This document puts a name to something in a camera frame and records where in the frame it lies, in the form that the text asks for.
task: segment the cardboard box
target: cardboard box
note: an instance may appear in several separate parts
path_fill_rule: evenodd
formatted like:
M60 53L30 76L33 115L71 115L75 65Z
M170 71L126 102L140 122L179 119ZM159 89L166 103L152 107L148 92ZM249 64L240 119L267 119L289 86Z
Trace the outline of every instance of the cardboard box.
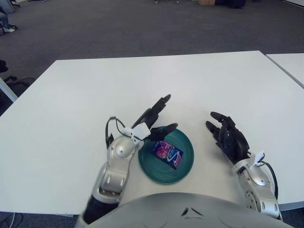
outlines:
M199 4L203 6L213 6L215 4L215 0L199 0Z

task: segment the white table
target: white table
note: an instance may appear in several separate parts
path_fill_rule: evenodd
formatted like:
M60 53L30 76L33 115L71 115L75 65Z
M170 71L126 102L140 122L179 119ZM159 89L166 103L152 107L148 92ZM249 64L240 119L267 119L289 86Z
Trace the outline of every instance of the white table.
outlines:
M205 127L206 120L216 122L211 111L230 115L249 146L265 150L279 203L304 201L304 91L250 51L56 61L0 117L0 211L81 213L106 160L109 116L131 126L167 94L171 100L154 126L179 123L195 151L192 170L160 185L135 156L122 203L178 191L244 204L232 164Z
M304 53L269 54L266 56L304 88Z

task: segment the office chair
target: office chair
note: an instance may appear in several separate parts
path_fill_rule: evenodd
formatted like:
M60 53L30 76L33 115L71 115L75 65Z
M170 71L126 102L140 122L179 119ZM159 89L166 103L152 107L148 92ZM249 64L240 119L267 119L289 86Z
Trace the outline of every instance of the office chair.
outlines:
M6 72L8 68L6 67L6 62L4 60L0 59L0 73ZM8 85L8 86L17 86L17 85L23 85L25 87L29 86L29 83L24 82L22 80L17 81L17 82L12 82L12 83L7 83L9 80L16 81L17 77L14 76L8 76L5 78L3 81Z

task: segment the white bracket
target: white bracket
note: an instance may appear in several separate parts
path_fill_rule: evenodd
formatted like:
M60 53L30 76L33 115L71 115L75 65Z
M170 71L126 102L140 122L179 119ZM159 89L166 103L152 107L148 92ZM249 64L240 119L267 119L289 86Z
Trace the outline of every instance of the white bracket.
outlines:
M125 128L123 128L123 133L130 136L132 139L132 142L135 145L151 134L146 123L140 123L139 125L135 126L133 129L130 127L125 127Z

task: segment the person's leg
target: person's leg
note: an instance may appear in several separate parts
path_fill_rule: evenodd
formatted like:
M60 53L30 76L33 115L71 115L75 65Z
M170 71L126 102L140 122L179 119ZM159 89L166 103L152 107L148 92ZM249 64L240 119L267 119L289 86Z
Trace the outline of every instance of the person's leg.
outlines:
M0 21L5 29L10 29L8 16L0 12Z

